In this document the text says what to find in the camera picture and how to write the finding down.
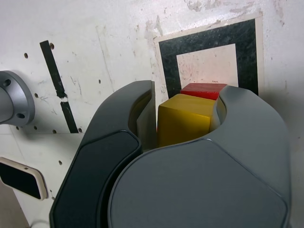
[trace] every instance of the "black tape strip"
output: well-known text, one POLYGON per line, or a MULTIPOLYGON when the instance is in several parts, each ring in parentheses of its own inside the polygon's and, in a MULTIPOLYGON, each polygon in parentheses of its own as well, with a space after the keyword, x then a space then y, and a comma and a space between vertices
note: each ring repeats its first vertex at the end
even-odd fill
MULTIPOLYGON (((40 43, 40 47, 44 56, 44 59, 47 63, 48 71, 51 75, 54 87, 56 89, 57 96, 61 99, 64 97, 67 97, 65 93, 65 89, 63 87, 60 74, 58 72, 56 62, 51 50, 51 47, 49 46, 48 40, 43 41, 40 43)), ((70 104, 68 102, 61 102, 60 103, 63 115, 65 116, 67 126, 71 133, 78 133, 78 129, 72 114, 72 110, 70 107, 70 104)))
POLYGON ((78 129, 72 114, 70 104, 68 102, 60 102, 63 115, 65 115, 67 126, 71 133, 78 133, 78 129))
POLYGON ((51 78, 56 89, 57 96, 60 98, 67 97, 48 40, 41 42, 40 47, 44 59, 46 60, 48 71, 51 74, 51 78))

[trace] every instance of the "gray plastic housing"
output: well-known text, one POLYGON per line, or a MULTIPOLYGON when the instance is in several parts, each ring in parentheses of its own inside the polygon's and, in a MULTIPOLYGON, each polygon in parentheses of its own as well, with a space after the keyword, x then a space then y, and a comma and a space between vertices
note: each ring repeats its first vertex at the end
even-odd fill
POLYGON ((118 177, 110 228, 282 228, 290 212, 289 143, 279 114, 251 91, 226 86, 214 130, 149 151, 118 177))
POLYGON ((226 86, 212 132, 143 153, 140 136, 155 145, 153 102, 154 84, 137 81, 100 105, 50 211, 52 228, 288 226, 288 133, 271 106, 226 86))

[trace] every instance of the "hole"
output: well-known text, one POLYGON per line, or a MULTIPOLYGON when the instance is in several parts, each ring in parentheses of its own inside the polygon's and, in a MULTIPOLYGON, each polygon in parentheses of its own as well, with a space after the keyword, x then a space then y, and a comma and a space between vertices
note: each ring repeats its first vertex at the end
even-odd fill
POLYGON ((6 79, 4 82, 3 82, 3 85, 4 86, 9 86, 11 83, 11 81, 9 79, 6 79))
POLYGON ((22 114, 22 113, 17 113, 16 116, 18 118, 20 118, 20 119, 24 119, 25 118, 24 114, 22 114))

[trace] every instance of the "black square frame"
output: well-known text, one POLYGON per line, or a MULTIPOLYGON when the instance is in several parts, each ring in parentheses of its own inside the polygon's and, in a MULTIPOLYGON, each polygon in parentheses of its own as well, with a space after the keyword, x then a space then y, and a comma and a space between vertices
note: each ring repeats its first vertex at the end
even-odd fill
POLYGON ((177 55, 235 44, 238 87, 258 95, 255 19, 159 42, 169 98, 180 93, 177 55))

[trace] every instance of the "red block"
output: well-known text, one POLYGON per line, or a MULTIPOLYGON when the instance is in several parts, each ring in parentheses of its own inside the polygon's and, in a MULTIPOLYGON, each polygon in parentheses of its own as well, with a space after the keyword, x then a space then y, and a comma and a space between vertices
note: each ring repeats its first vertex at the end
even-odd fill
POLYGON ((217 83, 190 83, 184 87, 180 93, 190 96, 202 97, 210 100, 216 100, 219 96, 219 92, 227 84, 217 83))

